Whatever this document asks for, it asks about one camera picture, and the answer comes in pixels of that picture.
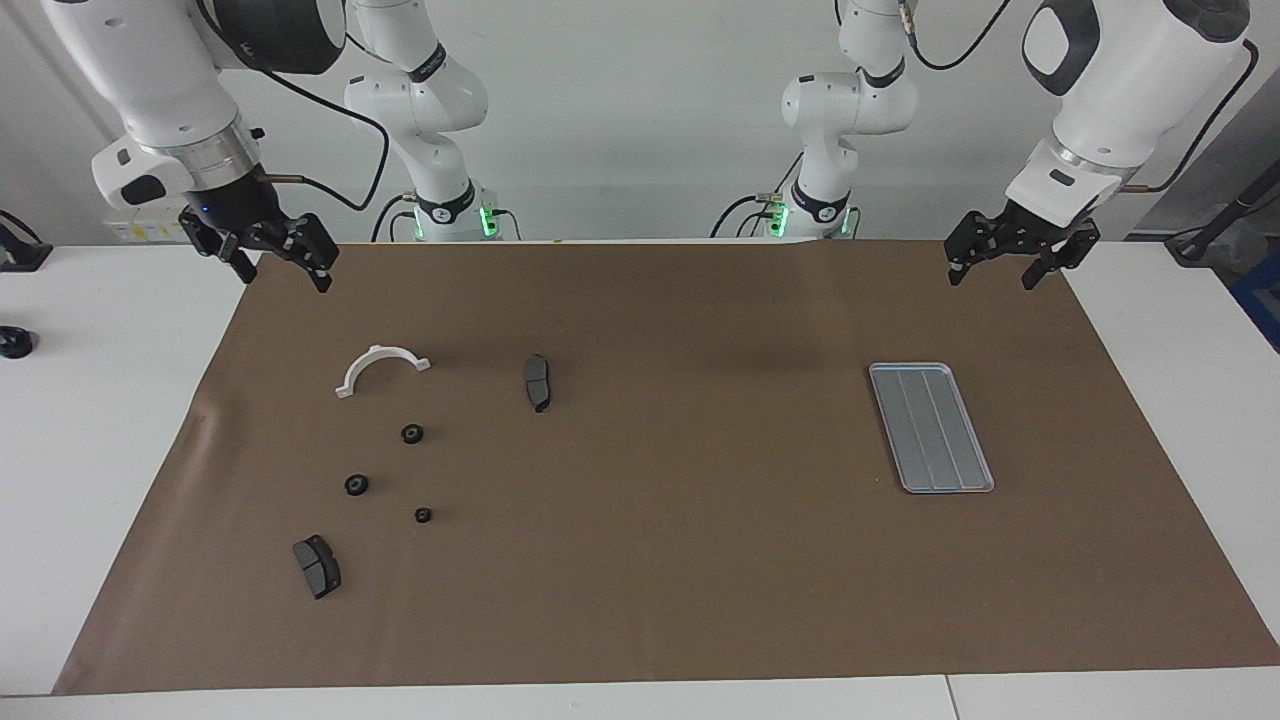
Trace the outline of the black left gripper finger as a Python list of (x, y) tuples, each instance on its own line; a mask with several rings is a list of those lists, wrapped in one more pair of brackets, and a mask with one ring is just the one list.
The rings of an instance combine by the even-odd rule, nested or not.
[(1007, 211), (987, 217), (979, 210), (970, 210), (960, 219), (943, 242), (952, 287), (960, 286), (975, 264), (1010, 252), (1007, 219)]
[(1078, 268), (1098, 243), (1100, 228), (1094, 222), (1083, 222), (1061, 240), (1037, 240), (1034, 260), (1021, 275), (1021, 286), (1033, 291), (1047, 275)]

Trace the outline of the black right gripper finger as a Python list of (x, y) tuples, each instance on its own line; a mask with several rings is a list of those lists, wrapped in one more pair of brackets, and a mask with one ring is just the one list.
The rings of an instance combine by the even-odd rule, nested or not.
[(332, 287), (332, 268), (340, 250), (314, 213), (284, 217), (262, 227), (262, 242), (276, 258), (301, 268), (319, 293)]
[(192, 208), (183, 208), (178, 222), (200, 256), (215, 258), (228, 265), (244, 284), (253, 282), (257, 275), (256, 265), (241, 247), (237, 237), (207, 225)]

